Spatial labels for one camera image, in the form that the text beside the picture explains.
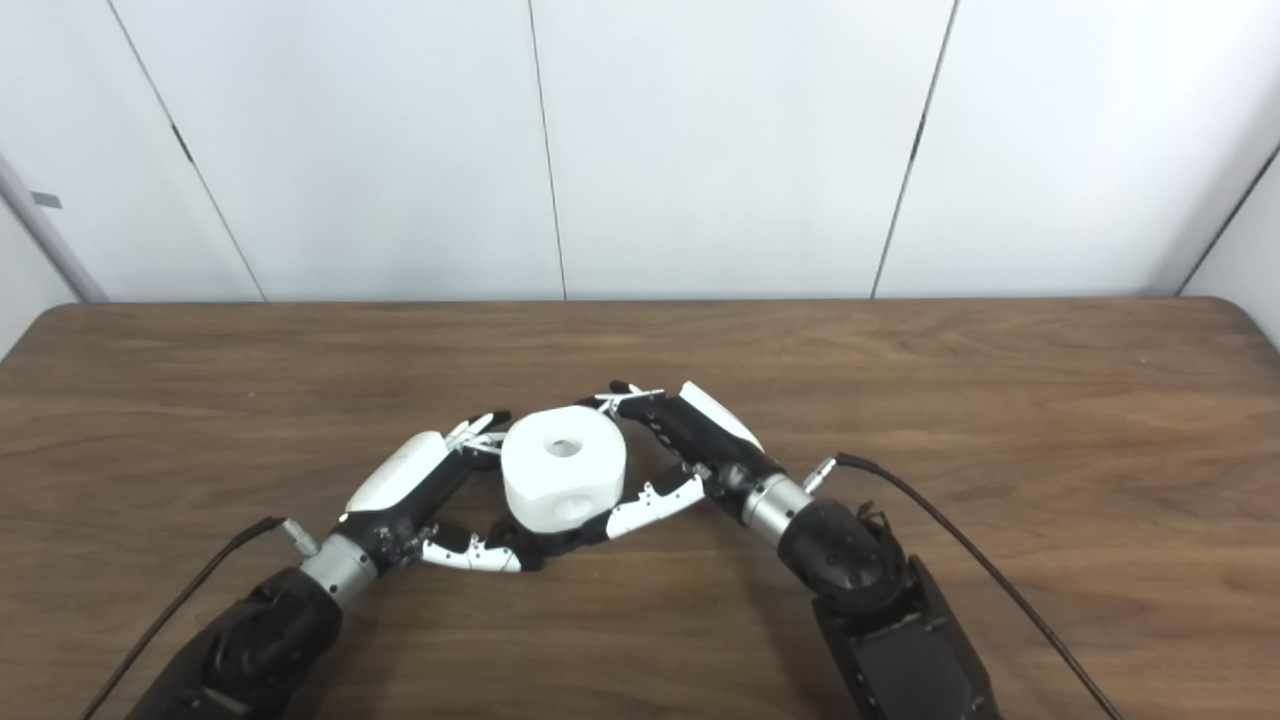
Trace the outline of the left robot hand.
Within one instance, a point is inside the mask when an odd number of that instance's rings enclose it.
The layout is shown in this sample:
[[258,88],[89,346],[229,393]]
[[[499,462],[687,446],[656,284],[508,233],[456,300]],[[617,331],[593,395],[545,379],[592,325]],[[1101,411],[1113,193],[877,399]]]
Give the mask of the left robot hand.
[[470,571],[540,571],[544,559],[513,524],[488,537],[440,521],[440,510],[474,474],[497,471],[507,411],[462,420],[447,433],[407,439],[349,497],[332,533],[374,577],[431,562]]

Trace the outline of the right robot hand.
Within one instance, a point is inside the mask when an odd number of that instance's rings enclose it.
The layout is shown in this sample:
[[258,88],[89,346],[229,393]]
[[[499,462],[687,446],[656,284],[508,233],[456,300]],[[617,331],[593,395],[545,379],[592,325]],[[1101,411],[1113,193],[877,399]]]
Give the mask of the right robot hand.
[[691,474],[701,468],[704,491],[712,502],[748,524],[748,501],[783,468],[759,439],[719,401],[687,380],[669,395],[613,380],[607,392],[577,401],[616,420],[636,421],[648,428]]

